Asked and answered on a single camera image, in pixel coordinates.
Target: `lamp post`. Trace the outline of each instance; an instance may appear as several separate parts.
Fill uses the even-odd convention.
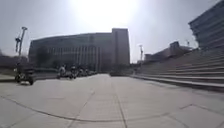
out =
[[[19,53],[19,62],[21,60],[21,52],[22,52],[22,44],[23,44],[23,38],[25,36],[25,31],[28,30],[26,27],[22,27],[22,37],[17,37],[16,40],[16,52]]]
[[[142,49],[142,45],[139,45],[140,48],[140,69],[142,68],[142,63],[143,63],[143,49]]]

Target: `person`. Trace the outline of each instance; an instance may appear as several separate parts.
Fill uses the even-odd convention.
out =
[[[76,72],[76,67],[75,66],[72,66],[71,67],[71,73],[75,74],[75,72]]]
[[[59,69],[59,73],[60,73],[60,75],[64,75],[65,74],[65,66],[63,65],[63,66],[61,66],[60,67],[60,69]]]
[[[21,74],[22,73],[22,70],[23,70],[23,67],[22,65],[18,62],[16,64],[16,74]]]

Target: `distant building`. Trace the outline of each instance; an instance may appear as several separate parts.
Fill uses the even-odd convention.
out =
[[[157,52],[155,54],[145,54],[144,63],[163,61],[171,57],[181,56],[191,50],[192,48],[186,46],[180,46],[179,42],[176,41],[171,43],[168,48],[160,52]]]
[[[36,65],[37,49],[45,47],[51,59],[45,64],[74,64],[107,71],[113,66],[130,63],[129,36],[127,29],[112,29],[111,33],[90,33],[72,36],[49,37],[33,40],[29,60]]]
[[[199,47],[224,45],[224,0],[189,23]]]

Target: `parked motorcycle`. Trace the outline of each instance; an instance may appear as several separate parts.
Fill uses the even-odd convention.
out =
[[[28,81],[30,85],[33,85],[34,79],[33,79],[33,71],[27,70],[21,73],[16,73],[15,81],[17,83],[20,83],[22,81]]]

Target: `scooter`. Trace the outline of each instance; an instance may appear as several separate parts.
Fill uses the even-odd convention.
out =
[[[75,79],[76,75],[74,73],[58,73],[57,75],[57,79],[61,79],[61,78],[70,78],[70,79]]]
[[[30,85],[33,85],[34,79],[33,79],[33,71],[24,71],[22,73],[16,73],[15,81],[17,83],[21,83],[22,81],[28,81]]]

